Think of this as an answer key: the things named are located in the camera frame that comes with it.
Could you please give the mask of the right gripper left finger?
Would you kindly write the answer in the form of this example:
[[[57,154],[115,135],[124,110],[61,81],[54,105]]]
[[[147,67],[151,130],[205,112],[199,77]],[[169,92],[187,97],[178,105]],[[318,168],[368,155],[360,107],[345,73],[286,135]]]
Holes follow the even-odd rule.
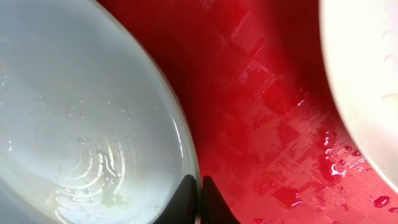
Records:
[[[197,217],[197,182],[186,175],[154,224],[194,224]]]

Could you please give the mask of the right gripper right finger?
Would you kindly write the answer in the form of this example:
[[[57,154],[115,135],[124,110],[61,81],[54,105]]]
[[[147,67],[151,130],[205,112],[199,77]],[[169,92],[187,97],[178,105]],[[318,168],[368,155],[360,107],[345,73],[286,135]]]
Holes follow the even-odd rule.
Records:
[[[201,224],[240,224],[208,175],[203,177],[200,220]]]

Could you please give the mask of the light blue plate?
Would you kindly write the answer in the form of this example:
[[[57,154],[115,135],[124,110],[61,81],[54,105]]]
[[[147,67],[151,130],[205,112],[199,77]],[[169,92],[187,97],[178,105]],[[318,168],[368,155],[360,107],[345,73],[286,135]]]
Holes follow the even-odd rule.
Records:
[[[1,1],[2,223],[154,223],[188,174],[198,199],[180,104],[103,6]]]

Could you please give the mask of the white plate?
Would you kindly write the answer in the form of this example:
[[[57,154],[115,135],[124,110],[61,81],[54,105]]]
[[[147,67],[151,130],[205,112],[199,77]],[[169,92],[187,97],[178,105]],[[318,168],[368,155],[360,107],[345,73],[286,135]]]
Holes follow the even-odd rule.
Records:
[[[354,143],[397,190],[397,1],[320,0],[323,61]]]

